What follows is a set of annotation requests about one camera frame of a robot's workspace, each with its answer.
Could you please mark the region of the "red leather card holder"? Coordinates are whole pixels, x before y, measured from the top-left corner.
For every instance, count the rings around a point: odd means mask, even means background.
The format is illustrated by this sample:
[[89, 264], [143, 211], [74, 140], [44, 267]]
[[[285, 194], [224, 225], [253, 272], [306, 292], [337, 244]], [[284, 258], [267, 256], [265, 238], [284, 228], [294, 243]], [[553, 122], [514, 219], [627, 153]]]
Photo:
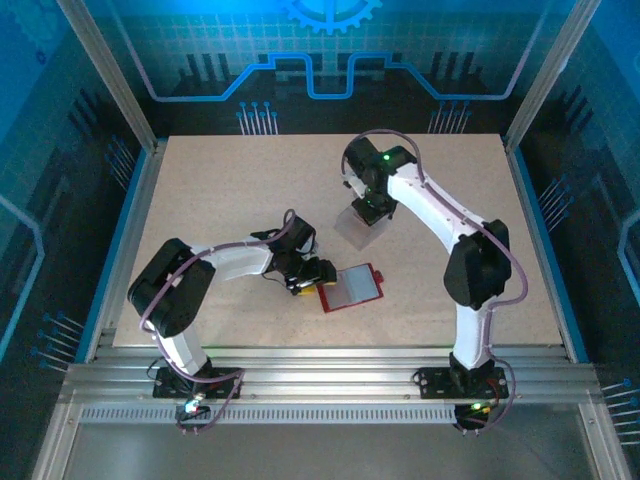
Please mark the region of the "red leather card holder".
[[317, 288], [323, 311], [335, 312], [381, 299], [384, 297], [383, 282], [382, 273], [371, 263], [340, 270], [334, 284], [323, 284]]

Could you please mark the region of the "clear acrylic card box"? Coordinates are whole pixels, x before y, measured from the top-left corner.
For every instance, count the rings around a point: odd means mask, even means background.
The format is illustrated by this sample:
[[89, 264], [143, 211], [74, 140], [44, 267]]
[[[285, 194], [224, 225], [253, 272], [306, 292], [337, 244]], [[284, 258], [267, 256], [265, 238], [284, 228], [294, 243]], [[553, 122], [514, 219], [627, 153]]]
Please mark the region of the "clear acrylic card box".
[[334, 229], [356, 250], [362, 251], [379, 238], [387, 230], [390, 223], [391, 221], [387, 217], [383, 217], [369, 225], [353, 207], [349, 206], [338, 215]]

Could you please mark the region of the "aluminium frame cross rail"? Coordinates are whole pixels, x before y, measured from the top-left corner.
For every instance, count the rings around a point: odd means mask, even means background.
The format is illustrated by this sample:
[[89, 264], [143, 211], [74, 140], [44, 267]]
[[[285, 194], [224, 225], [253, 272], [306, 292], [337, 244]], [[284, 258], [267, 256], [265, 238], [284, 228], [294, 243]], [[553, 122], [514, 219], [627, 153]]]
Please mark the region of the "aluminium frame cross rail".
[[[210, 348], [216, 367], [240, 367], [245, 403], [416, 403], [413, 374], [446, 367], [446, 348]], [[69, 366], [62, 402], [136, 402], [152, 395], [150, 347], [99, 347], [96, 359]], [[502, 347], [520, 404], [581, 404], [601, 399], [594, 367], [573, 363], [561, 346]]]

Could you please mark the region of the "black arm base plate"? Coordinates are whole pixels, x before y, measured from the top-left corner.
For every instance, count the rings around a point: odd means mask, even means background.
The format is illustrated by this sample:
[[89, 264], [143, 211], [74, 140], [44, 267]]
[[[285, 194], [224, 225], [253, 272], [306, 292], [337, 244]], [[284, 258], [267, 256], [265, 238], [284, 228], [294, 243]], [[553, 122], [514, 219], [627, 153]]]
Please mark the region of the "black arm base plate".
[[507, 399], [510, 391], [502, 368], [466, 374], [449, 367], [423, 367], [416, 370], [412, 381], [421, 399]]
[[152, 397], [186, 400], [196, 393], [203, 393], [207, 400], [226, 398], [236, 384], [236, 377], [225, 382], [204, 384], [184, 378], [170, 367], [160, 367], [153, 380]]

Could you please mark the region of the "aluminium side rail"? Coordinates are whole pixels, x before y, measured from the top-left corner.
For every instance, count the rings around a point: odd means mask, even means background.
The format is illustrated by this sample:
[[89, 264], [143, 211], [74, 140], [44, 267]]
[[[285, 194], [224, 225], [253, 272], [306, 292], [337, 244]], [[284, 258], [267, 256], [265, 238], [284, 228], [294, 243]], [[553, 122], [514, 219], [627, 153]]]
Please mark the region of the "aluminium side rail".
[[154, 153], [143, 152], [137, 161], [76, 351], [77, 364], [92, 361], [104, 327], [120, 318], [167, 144], [160, 139]]

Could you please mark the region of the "aluminium corner post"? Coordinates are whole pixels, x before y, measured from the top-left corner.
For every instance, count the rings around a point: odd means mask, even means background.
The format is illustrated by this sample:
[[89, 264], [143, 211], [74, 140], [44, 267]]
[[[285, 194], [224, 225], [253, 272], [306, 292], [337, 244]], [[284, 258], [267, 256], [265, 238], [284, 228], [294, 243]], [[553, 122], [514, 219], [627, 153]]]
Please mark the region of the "aluminium corner post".
[[55, 1], [140, 146], [146, 153], [153, 155], [159, 141], [84, 1]]
[[507, 154], [515, 152], [539, 113], [602, 0], [576, 0], [504, 136]]

